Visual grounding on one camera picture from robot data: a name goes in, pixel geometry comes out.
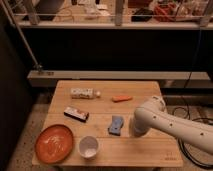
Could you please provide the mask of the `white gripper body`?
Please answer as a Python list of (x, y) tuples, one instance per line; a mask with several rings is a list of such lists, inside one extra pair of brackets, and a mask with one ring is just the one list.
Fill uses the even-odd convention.
[(129, 133), (132, 137), (144, 136), (149, 131), (149, 127), (142, 122), (137, 121), (135, 118), (131, 118), (129, 122)]

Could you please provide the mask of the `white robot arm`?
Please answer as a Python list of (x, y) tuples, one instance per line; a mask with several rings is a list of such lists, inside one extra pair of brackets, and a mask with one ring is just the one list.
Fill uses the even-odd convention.
[(129, 125), (132, 136), (144, 136), (154, 128), (213, 155), (213, 126), (168, 114), (165, 108), (159, 96), (136, 107)]

